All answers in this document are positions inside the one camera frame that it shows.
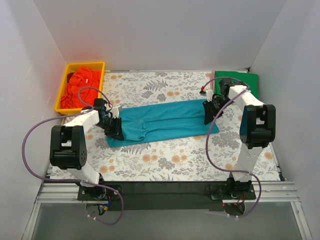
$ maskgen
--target glass panel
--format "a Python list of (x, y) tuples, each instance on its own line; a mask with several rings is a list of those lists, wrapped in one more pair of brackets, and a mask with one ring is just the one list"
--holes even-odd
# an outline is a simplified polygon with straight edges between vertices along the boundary
[[(252, 205), (245, 204), (247, 209)], [(88, 218), (85, 206), (41, 204), (32, 239), (302, 239), (290, 202), (259, 203), (252, 214), (240, 219), (207, 210), (131, 210), (114, 226)], [(102, 218), (112, 221), (118, 214), (110, 211)]]

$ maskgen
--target white backdrop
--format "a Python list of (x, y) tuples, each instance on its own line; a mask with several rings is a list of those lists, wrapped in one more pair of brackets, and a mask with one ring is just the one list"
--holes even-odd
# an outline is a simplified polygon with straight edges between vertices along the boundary
[(287, 1), (257, 55), (259, 93), (276, 106), (274, 150), (294, 181), (313, 239), (320, 239), (320, 2)]
[(250, 67), (285, 0), (34, 0), (67, 62), (107, 70)]
[[(34, 124), (55, 115), (66, 62), (32, 0), (0, 1), (0, 34), (0, 239), (19, 240), (41, 184), (26, 170), (21, 144)], [(46, 123), (27, 142), (30, 166), (42, 176), (56, 124)]]

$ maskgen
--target white bracket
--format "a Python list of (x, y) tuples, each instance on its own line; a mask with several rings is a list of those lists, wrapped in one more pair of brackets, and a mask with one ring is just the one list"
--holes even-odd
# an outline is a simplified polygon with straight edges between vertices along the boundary
[(208, 102), (212, 101), (212, 97), (214, 96), (214, 91), (212, 89), (206, 90), (206, 100)]
[(122, 111), (122, 106), (116, 106), (116, 107), (113, 107), (111, 110), (110, 110), (110, 113), (112, 113), (112, 118), (113, 119), (118, 119), (119, 118), (119, 113)]
[[(234, 166), (234, 170), (245, 170), (250, 173), (254, 170), (259, 155), (264, 150), (262, 147), (253, 147), (248, 149), (245, 143), (242, 143), (239, 158)], [(235, 181), (248, 182), (251, 180), (251, 175), (244, 172), (233, 172), (232, 176)]]
[[(231, 86), (228, 93), (228, 98), (233, 99), (235, 96), (237, 96), (239, 93), (241, 93), (243, 90), (245, 90), (247, 87), (243, 85), (235, 85)], [(237, 97), (236, 100), (234, 100), (235, 104), (240, 108), (240, 110), (243, 112), (245, 109), (245, 106), (247, 105), (253, 105), (253, 106), (263, 106), (264, 103), (262, 101), (259, 101), (255, 98), (255, 96), (252, 95), (250, 91), (246, 91), (244, 94), (241, 94), (241, 96)]]
[(94, 184), (99, 183), (99, 173), (97, 173), (96, 170), (88, 162), (85, 163), (81, 170), (68, 168), (66, 171), (71, 173), (76, 179), (84, 181), (80, 183), (84, 187), (92, 187), (92, 185), (85, 182)]
[(99, 114), (98, 111), (92, 110), (88, 113), (75, 117), (72, 121), (65, 124), (66, 127), (73, 126), (83, 126), (84, 134), (92, 128), (94, 125), (99, 123)]

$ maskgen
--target wrinkled fabric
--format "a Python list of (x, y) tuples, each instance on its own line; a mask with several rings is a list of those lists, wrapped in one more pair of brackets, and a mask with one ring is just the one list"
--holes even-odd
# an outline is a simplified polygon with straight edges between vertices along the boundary
[[(124, 108), (122, 118), (124, 141), (107, 137), (110, 147), (121, 147), (168, 139), (207, 134), (204, 99)], [(214, 125), (211, 133), (218, 133)]]
[[(99, 88), (101, 78), (101, 70), (91, 70), (89, 68), (80, 67), (76, 70), (69, 82), (66, 84), (64, 96), (61, 97), (60, 107), (62, 109), (78, 109), (84, 108), (85, 105), (80, 102), (78, 92), (83, 87)], [(90, 105), (94, 104), (98, 92), (94, 89), (84, 89), (80, 93), (81, 99)]]

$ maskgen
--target red cloth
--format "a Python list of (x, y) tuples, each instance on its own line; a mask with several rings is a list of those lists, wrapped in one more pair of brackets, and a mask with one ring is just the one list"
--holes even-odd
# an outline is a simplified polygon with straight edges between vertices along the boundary
[[(60, 107), (62, 109), (81, 109), (85, 105), (78, 99), (78, 92), (83, 87), (94, 87), (99, 89), (101, 70), (91, 70), (80, 67), (74, 72), (65, 86), (64, 96), (61, 97)], [(90, 105), (94, 104), (98, 97), (98, 91), (94, 89), (84, 89), (80, 93), (81, 99)]]

